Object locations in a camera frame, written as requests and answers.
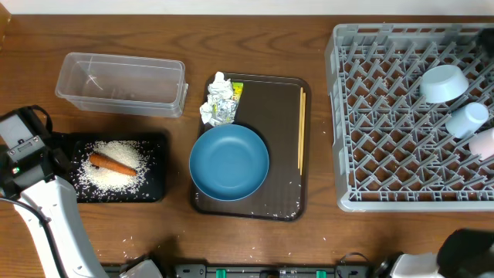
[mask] dish rack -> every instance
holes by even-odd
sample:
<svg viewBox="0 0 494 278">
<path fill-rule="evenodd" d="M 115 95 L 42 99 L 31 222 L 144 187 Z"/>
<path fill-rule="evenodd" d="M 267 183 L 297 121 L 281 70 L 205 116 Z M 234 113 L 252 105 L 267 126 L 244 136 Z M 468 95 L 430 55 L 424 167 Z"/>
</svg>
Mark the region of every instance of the dish rack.
<svg viewBox="0 0 494 278">
<path fill-rule="evenodd" d="M 480 161 L 445 129 L 451 112 L 485 104 L 494 127 L 494 59 L 476 45 L 488 24 L 338 25 L 325 51 L 337 202 L 348 212 L 494 210 L 494 158 Z M 421 75 L 459 66 L 469 88 L 426 103 Z"/>
</svg>

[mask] pink cup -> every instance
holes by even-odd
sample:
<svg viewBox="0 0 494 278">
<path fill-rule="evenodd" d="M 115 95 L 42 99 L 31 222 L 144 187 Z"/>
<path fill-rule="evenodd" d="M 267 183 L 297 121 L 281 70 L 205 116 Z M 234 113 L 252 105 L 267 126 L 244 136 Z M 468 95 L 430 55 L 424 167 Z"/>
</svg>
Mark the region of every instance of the pink cup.
<svg viewBox="0 0 494 278">
<path fill-rule="evenodd" d="M 480 154 L 480 160 L 483 161 L 494 155 L 494 128 L 477 134 L 469 142 L 472 154 Z"/>
</svg>

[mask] clear plastic container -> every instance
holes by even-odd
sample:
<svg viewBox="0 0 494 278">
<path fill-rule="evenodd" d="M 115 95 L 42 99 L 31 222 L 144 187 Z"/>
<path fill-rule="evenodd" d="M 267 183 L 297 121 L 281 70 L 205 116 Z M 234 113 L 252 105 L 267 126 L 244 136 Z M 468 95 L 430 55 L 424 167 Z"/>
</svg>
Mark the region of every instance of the clear plastic container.
<svg viewBox="0 0 494 278">
<path fill-rule="evenodd" d="M 180 61 L 70 53 L 56 95 L 81 110 L 180 117 L 188 85 Z"/>
</svg>

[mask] white wall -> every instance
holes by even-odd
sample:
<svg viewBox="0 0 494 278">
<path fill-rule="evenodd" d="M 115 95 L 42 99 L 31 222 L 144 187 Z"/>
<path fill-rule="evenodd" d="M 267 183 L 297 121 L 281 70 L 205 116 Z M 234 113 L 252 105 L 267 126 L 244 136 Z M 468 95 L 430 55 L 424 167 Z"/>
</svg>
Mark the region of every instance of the white wall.
<svg viewBox="0 0 494 278">
<path fill-rule="evenodd" d="M 12 14 L 494 15 L 494 0 L 0 0 Z"/>
</svg>

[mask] green strip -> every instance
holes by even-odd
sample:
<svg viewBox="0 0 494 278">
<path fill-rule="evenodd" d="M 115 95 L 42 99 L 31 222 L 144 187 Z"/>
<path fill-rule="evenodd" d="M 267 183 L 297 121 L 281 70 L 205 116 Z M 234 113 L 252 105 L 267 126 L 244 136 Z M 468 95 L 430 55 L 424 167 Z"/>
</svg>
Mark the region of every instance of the green strip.
<svg viewBox="0 0 494 278">
<path fill-rule="evenodd" d="M 216 270 L 216 278 L 226 278 L 226 270 Z"/>
<path fill-rule="evenodd" d="M 316 271 L 316 278 L 326 278 L 326 271 L 317 270 Z"/>
</svg>

